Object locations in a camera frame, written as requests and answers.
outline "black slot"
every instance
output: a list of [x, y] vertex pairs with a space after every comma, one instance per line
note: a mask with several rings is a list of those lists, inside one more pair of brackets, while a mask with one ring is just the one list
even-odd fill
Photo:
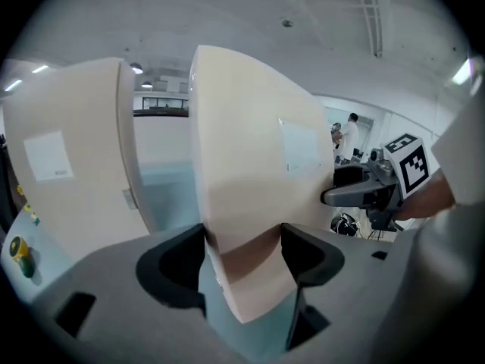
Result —
[[327, 283], [345, 263], [340, 249], [290, 224], [281, 225], [281, 254], [299, 287]]
[[74, 293], [58, 313], [55, 321], [68, 334], [76, 338], [95, 301], [94, 295]]
[[372, 254], [373, 258], [384, 260], [387, 256], [387, 252], [384, 251], [377, 251]]
[[328, 325], [330, 325], [330, 322], [316, 308], [306, 306], [296, 316], [292, 333], [286, 342], [286, 350], [296, 348], [298, 345], [310, 340], [310, 338], [323, 331]]
[[333, 187], [344, 187], [351, 184], [358, 184], [369, 179], [361, 166], [348, 165], [340, 167], [333, 173]]
[[364, 199], [362, 200], [363, 205], [372, 205], [376, 202], [377, 202], [377, 191], [364, 194]]
[[164, 306], [200, 308], [205, 315], [205, 298], [198, 292], [205, 234], [204, 226], [197, 224], [141, 255], [136, 278], [143, 290]]

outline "white wall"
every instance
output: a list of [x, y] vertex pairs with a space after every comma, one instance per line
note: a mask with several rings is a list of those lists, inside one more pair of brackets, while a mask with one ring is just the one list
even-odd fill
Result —
[[310, 93], [372, 104], [429, 130], [436, 125], [438, 133], [464, 103], [443, 90], [444, 82], [405, 70], [383, 58], [357, 52], [352, 56], [316, 52], [311, 47], [287, 52], [285, 58], [280, 53], [279, 50], [262, 55], [261, 60]]
[[143, 96], [133, 96], [133, 109], [143, 109]]
[[141, 166], [189, 162], [189, 118], [134, 118], [136, 155]]

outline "ceiling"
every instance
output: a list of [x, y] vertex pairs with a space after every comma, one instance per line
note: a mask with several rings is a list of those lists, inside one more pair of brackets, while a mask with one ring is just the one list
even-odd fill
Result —
[[262, 61], [300, 49], [364, 53], [441, 84], [468, 51], [438, 0], [49, 0], [12, 58], [65, 66], [121, 57], [143, 66], [140, 89], [167, 71], [188, 74], [200, 44]]

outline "ceiling light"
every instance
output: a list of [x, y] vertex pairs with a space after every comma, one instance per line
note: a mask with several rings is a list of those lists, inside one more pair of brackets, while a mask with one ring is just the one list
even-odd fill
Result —
[[452, 78], [452, 81], [457, 85], [461, 85], [470, 77], [471, 77], [471, 63], [470, 63], [470, 60], [467, 59], [465, 63], [460, 67], [460, 70], [458, 70], [458, 72]]
[[141, 64], [137, 64], [136, 62], [133, 62], [130, 64], [131, 68], [135, 72], [135, 74], [142, 74], [143, 73], [143, 68]]
[[15, 88], [19, 83], [21, 83], [22, 80], [16, 80], [13, 83], [11, 83], [9, 86], [5, 88], [5, 92], [10, 92], [13, 88]]
[[49, 67], [49, 66], [47, 66], [46, 64], [44, 64], [43, 66], [38, 67], [38, 68], [37, 68], [37, 69], [35, 69], [35, 70], [32, 70], [32, 72], [33, 72], [33, 73], [39, 73], [40, 71], [45, 70], [47, 67]]

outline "gray surface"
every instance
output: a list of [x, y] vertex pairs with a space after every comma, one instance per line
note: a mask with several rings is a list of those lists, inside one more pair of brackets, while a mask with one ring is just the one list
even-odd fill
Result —
[[75, 291], [92, 293], [96, 302], [77, 337], [55, 328], [54, 338], [89, 362], [243, 362], [216, 335], [199, 309], [170, 309], [139, 285], [139, 256], [187, 227], [153, 234], [96, 251], [60, 277], [33, 303], [36, 313], [53, 318]]
[[[164, 229], [200, 222], [190, 163], [141, 167], [141, 172], [146, 197]], [[22, 275], [18, 264], [8, 255], [8, 247], [2, 252], [4, 270], [19, 298], [27, 303], [73, 266], [73, 262], [42, 229], [42, 222], [36, 227], [30, 213], [22, 211], [8, 237], [11, 240], [14, 235], [20, 234], [33, 248], [36, 272], [32, 279]], [[227, 306], [209, 259], [201, 267], [199, 291], [205, 295], [207, 323], [223, 340], [223, 344], [228, 344], [250, 362], [276, 359], [284, 354], [293, 318], [295, 292], [264, 316], [241, 324]]]
[[[346, 262], [324, 286], [302, 291], [330, 325], [278, 362], [401, 359], [468, 294], [485, 241], [482, 211], [483, 206], [457, 207], [419, 231], [399, 235], [393, 244], [296, 225], [337, 246]], [[87, 362], [244, 362], [200, 311], [164, 307], [137, 283], [139, 255], [181, 231], [93, 253], [42, 293], [36, 309], [52, 317], [74, 290], [98, 297], [79, 336], [83, 344], [58, 335]], [[378, 250], [389, 251], [384, 261], [371, 257]]]
[[[415, 234], [406, 232], [387, 243], [295, 227], [337, 246], [346, 261], [324, 286], [303, 290], [307, 304], [330, 326], [288, 352], [281, 362], [367, 362], [374, 335], [399, 288]], [[385, 261], [371, 257], [378, 250], [389, 252]]]

